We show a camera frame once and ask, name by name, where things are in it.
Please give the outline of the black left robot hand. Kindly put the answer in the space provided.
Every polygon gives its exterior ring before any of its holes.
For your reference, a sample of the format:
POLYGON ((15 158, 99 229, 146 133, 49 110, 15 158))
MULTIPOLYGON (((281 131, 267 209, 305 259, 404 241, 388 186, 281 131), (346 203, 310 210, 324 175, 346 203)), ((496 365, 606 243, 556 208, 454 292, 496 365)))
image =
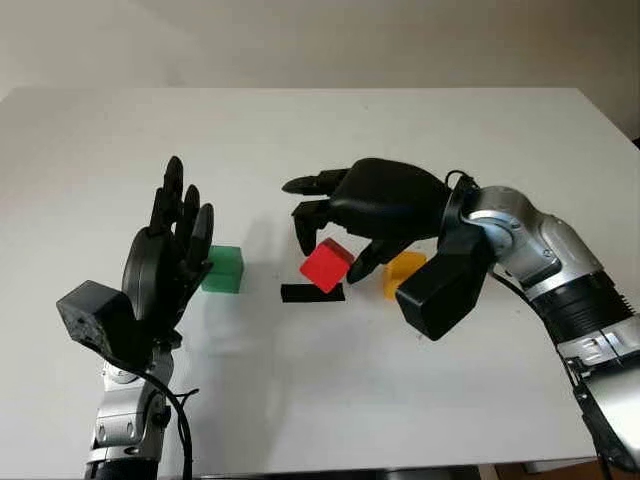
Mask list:
POLYGON ((181 345, 176 326, 212 268, 208 254, 214 208, 200 202, 195 185, 183 187, 183 174, 180 158, 171 157, 163 185, 155 192, 149 224, 135 235, 122 278, 122 290, 144 335, 171 349, 181 345))

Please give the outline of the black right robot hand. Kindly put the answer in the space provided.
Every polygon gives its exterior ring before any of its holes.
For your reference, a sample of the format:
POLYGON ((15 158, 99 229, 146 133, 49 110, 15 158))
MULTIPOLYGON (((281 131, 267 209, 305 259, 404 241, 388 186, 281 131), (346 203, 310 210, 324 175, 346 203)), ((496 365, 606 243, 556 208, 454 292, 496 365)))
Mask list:
POLYGON ((354 284, 418 240, 435 238, 451 195, 445 182, 411 164, 364 158, 351 167, 323 170, 287 181, 282 190, 313 196, 292 212, 304 255, 316 248, 317 232, 332 223, 368 239, 346 274, 354 284))

